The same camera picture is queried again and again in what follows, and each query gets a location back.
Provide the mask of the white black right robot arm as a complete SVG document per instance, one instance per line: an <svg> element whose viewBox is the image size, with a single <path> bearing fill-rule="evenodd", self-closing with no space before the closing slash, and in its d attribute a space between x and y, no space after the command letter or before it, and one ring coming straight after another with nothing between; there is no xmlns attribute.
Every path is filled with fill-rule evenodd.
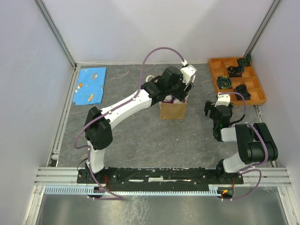
<svg viewBox="0 0 300 225"><path fill-rule="evenodd" d="M232 103L221 105L207 100L204 115L213 120L213 137L218 142L236 142L238 151L233 156L220 160L216 169L203 177L227 183L232 179L240 179L239 172L277 160L278 149L265 123L231 122Z"/></svg>

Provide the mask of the burlap canvas tote bag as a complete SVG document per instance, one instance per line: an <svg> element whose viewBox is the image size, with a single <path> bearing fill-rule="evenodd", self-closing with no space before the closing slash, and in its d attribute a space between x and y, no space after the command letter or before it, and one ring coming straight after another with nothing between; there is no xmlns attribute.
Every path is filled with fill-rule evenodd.
<svg viewBox="0 0 300 225"><path fill-rule="evenodd" d="M150 106L158 104L161 120L181 120L185 117L187 110L185 101L181 104L163 102L166 96L172 96L173 88L178 82L183 82L182 75L173 73L153 77L141 86L141 89L148 94Z"/></svg>

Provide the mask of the purple soda can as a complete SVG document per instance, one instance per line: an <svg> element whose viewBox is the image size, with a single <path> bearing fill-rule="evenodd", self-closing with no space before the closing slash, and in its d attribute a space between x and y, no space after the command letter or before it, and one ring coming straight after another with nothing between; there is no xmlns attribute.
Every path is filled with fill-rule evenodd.
<svg viewBox="0 0 300 225"><path fill-rule="evenodd" d="M171 95L166 96L165 99L163 100L163 102L171 104L171 103L173 103L173 97Z"/></svg>
<svg viewBox="0 0 300 225"><path fill-rule="evenodd" d="M181 104L182 102L179 99L174 99L173 103L174 104Z"/></svg>

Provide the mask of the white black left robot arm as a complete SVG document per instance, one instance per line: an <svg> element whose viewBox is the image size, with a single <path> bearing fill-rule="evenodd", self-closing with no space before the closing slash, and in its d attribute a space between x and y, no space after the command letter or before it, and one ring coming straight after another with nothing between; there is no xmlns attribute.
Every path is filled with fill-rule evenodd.
<svg viewBox="0 0 300 225"><path fill-rule="evenodd" d="M169 66L162 75L145 82L140 90L118 103L102 108L89 110L85 122L85 138L90 151L88 157L88 178L100 182L104 177L105 149L112 143L112 130L123 120L134 113L149 108L172 96L184 101L194 86L196 69L187 65L180 69Z"/></svg>

